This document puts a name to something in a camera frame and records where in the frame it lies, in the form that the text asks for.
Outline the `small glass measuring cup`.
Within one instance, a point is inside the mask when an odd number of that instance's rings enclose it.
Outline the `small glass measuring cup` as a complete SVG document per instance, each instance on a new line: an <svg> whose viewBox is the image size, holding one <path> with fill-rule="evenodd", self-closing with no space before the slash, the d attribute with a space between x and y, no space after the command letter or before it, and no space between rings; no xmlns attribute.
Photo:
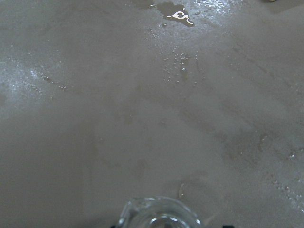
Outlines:
<svg viewBox="0 0 304 228"><path fill-rule="evenodd" d="M131 198L117 224L121 228L202 228L198 215L179 200L164 197Z"/></svg>

